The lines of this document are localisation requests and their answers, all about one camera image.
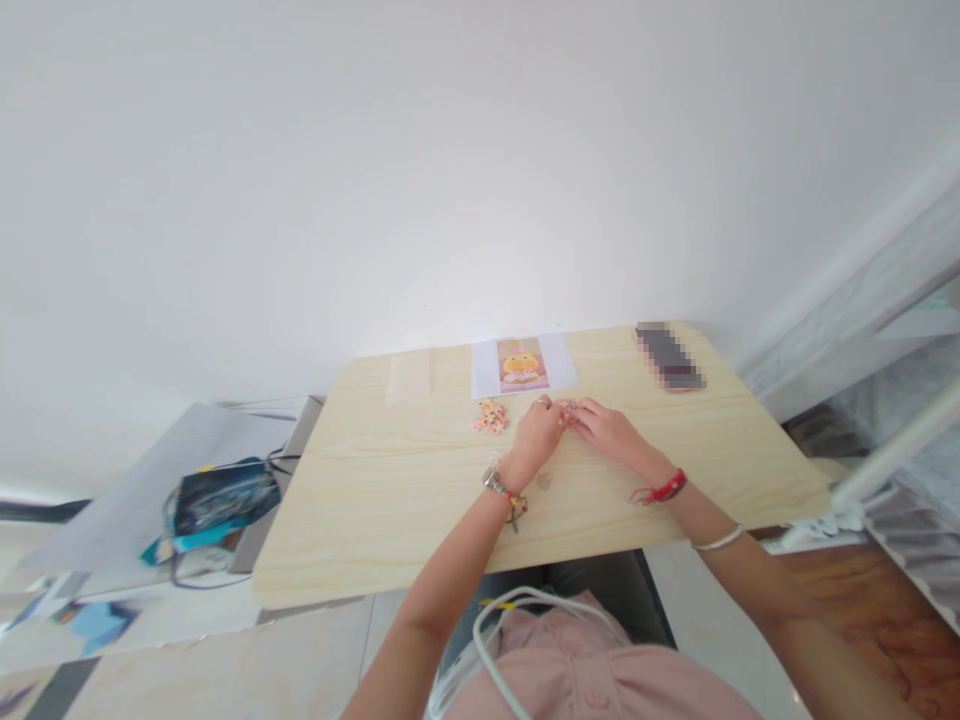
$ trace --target red bracelet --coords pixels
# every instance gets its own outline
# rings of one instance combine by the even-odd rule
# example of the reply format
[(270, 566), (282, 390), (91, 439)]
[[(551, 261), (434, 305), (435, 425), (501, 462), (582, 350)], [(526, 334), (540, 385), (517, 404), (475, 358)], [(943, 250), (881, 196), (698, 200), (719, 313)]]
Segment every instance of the red bracelet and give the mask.
[(658, 490), (651, 490), (650, 488), (635, 490), (633, 494), (630, 495), (629, 500), (632, 505), (636, 505), (637, 495), (641, 493), (647, 493), (645, 496), (641, 495), (641, 497), (643, 497), (644, 505), (653, 505), (655, 502), (666, 502), (667, 500), (676, 497), (680, 491), (683, 490), (686, 484), (686, 473), (684, 473), (683, 470), (677, 470), (677, 474), (673, 480), (668, 482), (662, 488), (659, 488)]

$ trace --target cartoon character picture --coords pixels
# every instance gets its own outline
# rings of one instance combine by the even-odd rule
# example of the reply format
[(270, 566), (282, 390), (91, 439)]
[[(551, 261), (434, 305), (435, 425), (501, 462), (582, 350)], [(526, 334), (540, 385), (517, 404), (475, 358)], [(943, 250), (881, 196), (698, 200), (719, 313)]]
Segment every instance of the cartoon character picture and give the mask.
[(497, 355), (500, 360), (500, 392), (527, 392), (550, 387), (537, 338), (501, 340), (497, 343)]

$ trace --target bracelet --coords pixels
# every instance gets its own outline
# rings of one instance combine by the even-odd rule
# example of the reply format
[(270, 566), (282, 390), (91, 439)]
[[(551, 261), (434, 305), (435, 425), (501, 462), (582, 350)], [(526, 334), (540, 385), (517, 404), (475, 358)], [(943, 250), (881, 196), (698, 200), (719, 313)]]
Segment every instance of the bracelet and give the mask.
[(643, 499), (644, 505), (653, 505), (655, 502), (666, 502), (671, 498), (675, 498), (680, 494), (680, 491), (683, 490), (687, 485), (687, 474), (683, 470), (677, 470), (677, 474), (674, 478), (664, 485), (662, 488), (657, 490), (651, 490), (650, 488), (641, 488), (640, 490), (634, 490), (630, 494), (630, 497), (627, 498), (627, 502), (631, 505), (636, 505), (640, 502), (640, 499)]
[(699, 550), (700, 552), (710, 552), (711, 550), (719, 550), (722, 547), (726, 547), (727, 545), (732, 543), (734, 540), (739, 538), (741, 535), (743, 535), (743, 525), (741, 525), (740, 523), (737, 523), (736, 530), (734, 530), (729, 535), (724, 535), (722, 538), (720, 538), (716, 542), (709, 543), (708, 545), (694, 545), (693, 543), (690, 543), (690, 546), (694, 550)]
[(497, 472), (497, 468), (490, 466), (487, 468), (487, 471), (483, 474), (483, 486), (490, 490), (493, 490), (498, 495), (503, 495), (507, 500), (510, 501), (510, 517), (507, 518), (507, 521), (504, 525), (513, 525), (513, 532), (519, 533), (517, 529), (517, 520), (527, 512), (527, 499), (523, 495), (514, 495), (512, 492), (507, 490), (503, 483), (500, 482), (500, 473)]

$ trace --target wrist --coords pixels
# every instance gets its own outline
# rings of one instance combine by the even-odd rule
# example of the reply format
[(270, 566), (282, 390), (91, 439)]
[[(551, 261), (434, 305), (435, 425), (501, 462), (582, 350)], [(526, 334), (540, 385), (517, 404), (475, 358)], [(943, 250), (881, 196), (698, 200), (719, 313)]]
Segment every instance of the wrist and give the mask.
[(510, 451), (500, 461), (497, 474), (500, 482), (512, 493), (519, 494), (533, 482), (540, 468), (533, 467), (532, 463), (514, 451)]
[(663, 452), (650, 448), (630, 468), (653, 490), (669, 483), (680, 472)]

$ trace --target silver bangle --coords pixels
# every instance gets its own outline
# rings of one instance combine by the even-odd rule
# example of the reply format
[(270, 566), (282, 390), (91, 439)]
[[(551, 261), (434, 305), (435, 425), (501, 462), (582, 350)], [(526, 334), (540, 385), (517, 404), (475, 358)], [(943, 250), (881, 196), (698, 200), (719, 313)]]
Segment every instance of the silver bangle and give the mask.
[(699, 550), (700, 552), (710, 552), (711, 550), (719, 550), (722, 547), (726, 547), (741, 535), (743, 535), (743, 525), (741, 525), (740, 523), (737, 523), (736, 530), (734, 530), (729, 535), (725, 535), (724, 537), (720, 538), (716, 542), (710, 543), (708, 545), (694, 545), (693, 543), (690, 543), (690, 545), (693, 547), (694, 550)]

